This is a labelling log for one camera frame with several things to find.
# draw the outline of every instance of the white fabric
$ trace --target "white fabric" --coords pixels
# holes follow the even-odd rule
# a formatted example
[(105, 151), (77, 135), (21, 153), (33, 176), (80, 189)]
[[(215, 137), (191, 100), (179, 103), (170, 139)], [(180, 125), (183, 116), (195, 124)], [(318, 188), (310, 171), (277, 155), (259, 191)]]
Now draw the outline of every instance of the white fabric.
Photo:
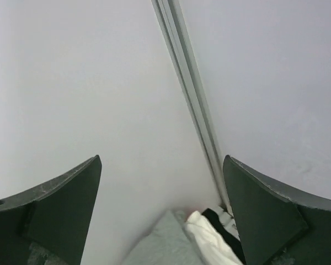
[(209, 265), (243, 265), (208, 219), (198, 211), (189, 216), (185, 226), (194, 235), (201, 254)]

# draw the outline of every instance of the gray fabric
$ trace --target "gray fabric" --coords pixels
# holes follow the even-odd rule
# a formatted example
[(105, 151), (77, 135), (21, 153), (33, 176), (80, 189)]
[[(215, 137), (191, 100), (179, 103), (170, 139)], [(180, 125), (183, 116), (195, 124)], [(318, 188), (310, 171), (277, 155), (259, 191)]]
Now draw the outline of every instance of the gray fabric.
[(278, 256), (272, 260), (271, 265), (294, 265), (295, 259), (292, 258), (289, 254), (286, 253), (286, 250), (283, 251), (281, 256)]
[(167, 211), (152, 232), (130, 252), (122, 265), (203, 265), (203, 263), (178, 219), (171, 211)]
[(31, 243), (29, 250), (31, 254), (27, 265), (67, 265), (63, 260), (37, 243)]

